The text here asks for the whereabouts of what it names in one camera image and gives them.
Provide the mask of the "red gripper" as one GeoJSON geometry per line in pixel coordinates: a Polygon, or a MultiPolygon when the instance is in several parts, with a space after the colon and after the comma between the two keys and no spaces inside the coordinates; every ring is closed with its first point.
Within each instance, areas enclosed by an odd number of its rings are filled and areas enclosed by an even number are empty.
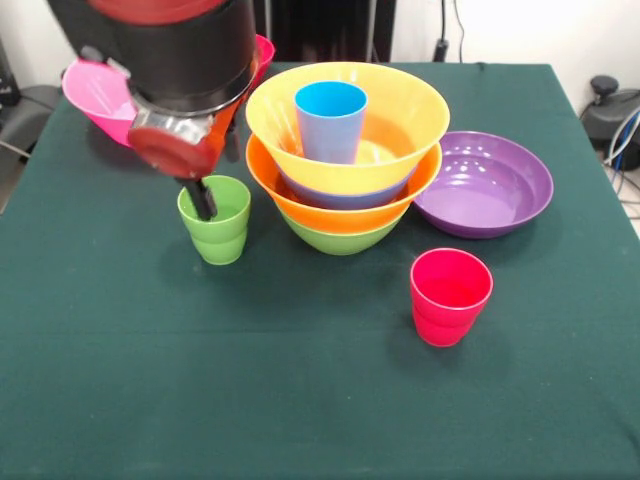
{"type": "Polygon", "coordinates": [[[231,125],[237,110],[234,102],[214,113],[187,117],[139,104],[127,134],[129,144],[146,163],[179,178],[202,221],[218,213],[202,177],[215,170],[224,148],[230,162],[241,157],[241,136],[238,127],[231,125]]]}

